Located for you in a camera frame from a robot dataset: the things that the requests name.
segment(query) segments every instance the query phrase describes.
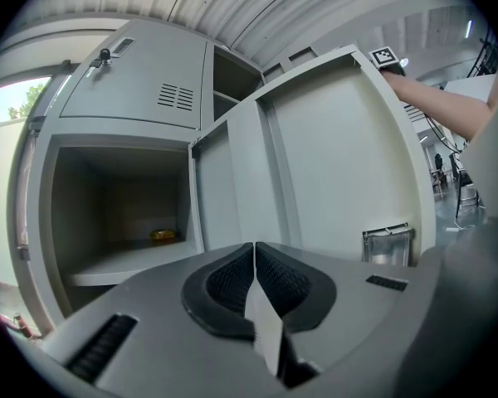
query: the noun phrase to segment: yellow object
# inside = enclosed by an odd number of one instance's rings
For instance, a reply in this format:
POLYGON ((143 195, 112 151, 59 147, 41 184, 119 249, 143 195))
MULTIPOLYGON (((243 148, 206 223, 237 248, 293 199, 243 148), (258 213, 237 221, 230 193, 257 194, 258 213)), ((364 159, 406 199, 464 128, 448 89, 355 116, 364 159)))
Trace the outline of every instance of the yellow object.
POLYGON ((149 233, 149 237, 155 242, 175 239, 175 236, 176 234, 173 230, 153 230, 149 233))

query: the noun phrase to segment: person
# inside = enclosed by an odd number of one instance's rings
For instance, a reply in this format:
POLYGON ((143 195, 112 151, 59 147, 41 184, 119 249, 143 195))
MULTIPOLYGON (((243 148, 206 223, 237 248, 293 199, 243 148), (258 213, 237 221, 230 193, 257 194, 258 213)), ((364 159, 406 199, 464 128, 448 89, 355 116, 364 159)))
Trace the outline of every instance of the person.
POLYGON ((439 124, 471 141, 498 108, 498 71, 487 102, 421 84, 405 76, 381 71, 397 97, 439 124))
POLYGON ((445 176, 445 173, 442 171, 442 156, 439 153, 436 153, 435 155, 435 169, 437 170, 437 175, 439 177, 439 180, 441 181, 441 184, 444 184, 446 186, 447 178, 445 176))
POLYGON ((439 153, 436 153, 435 155, 435 169, 438 171, 442 170, 442 157, 439 153))

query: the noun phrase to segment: gray metal locker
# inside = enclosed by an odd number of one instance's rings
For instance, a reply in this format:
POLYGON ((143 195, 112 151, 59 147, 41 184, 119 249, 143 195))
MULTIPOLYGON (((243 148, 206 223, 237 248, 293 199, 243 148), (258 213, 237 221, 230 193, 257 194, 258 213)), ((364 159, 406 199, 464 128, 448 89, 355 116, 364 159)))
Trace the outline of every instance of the gray metal locker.
POLYGON ((199 129, 206 40, 147 21, 136 22, 123 36, 134 42, 112 58, 111 66, 83 76, 61 117, 137 119, 199 129))

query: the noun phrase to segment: black rubber pad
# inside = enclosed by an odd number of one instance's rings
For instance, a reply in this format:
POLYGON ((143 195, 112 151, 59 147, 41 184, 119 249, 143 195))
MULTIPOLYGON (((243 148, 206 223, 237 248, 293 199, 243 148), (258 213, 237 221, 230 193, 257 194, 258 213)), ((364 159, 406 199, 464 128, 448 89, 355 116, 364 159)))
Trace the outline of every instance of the black rubber pad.
POLYGON ((253 245, 204 265, 186 280, 181 293, 190 317, 207 332, 253 341, 255 328, 243 317, 247 292, 254 279, 253 245))
POLYGON ((400 290, 401 292, 408 286, 408 282, 405 280, 390 279, 389 277, 382 277, 381 275, 376 274, 370 276, 365 281, 376 284, 377 286, 382 286, 383 288, 400 290))
POLYGON ((126 315, 113 316, 68 364, 68 370, 92 383, 107 367, 137 321, 126 315))
POLYGON ((256 243, 256 277, 290 332, 319 326, 337 296, 327 274, 261 242, 256 243))

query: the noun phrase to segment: corrugated ceiling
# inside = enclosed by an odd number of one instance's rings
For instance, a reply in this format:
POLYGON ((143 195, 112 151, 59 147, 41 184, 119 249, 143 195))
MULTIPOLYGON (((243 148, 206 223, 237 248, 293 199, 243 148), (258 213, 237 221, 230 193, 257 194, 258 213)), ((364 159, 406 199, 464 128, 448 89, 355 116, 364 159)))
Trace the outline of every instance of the corrugated ceiling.
MULTIPOLYGON (((70 13, 115 12, 192 28, 266 66, 294 40, 358 2, 378 0, 31 0, 14 27, 70 13)), ((399 54, 461 40, 467 7, 445 7, 383 25, 357 39, 361 50, 390 45, 399 54)))

